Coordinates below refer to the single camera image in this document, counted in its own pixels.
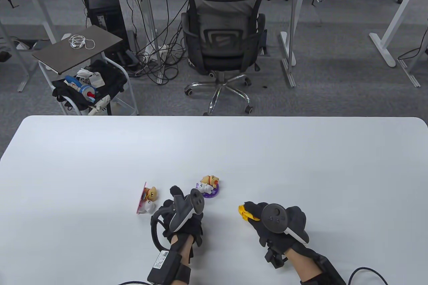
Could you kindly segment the person's left hand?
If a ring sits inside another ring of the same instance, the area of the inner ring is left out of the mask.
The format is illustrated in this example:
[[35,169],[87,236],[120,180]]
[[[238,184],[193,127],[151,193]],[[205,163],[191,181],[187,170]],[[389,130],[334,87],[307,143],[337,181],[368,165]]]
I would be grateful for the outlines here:
[[188,235],[194,238],[198,247],[202,245],[202,218],[205,200],[202,193],[193,188],[188,195],[184,195],[178,186],[170,188],[173,199],[164,202],[169,210],[162,214],[165,231],[163,236],[171,240],[174,235]]

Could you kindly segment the person's right hand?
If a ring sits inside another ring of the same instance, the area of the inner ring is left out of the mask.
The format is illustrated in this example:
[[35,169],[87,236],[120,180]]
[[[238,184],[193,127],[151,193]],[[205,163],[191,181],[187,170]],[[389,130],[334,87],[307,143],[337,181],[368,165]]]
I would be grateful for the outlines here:
[[284,208],[275,203],[247,201],[238,211],[256,230],[261,246],[268,248],[265,259],[274,268],[284,265],[287,261],[285,253],[290,249],[310,257],[306,247],[309,243],[305,232],[306,215],[298,206]]

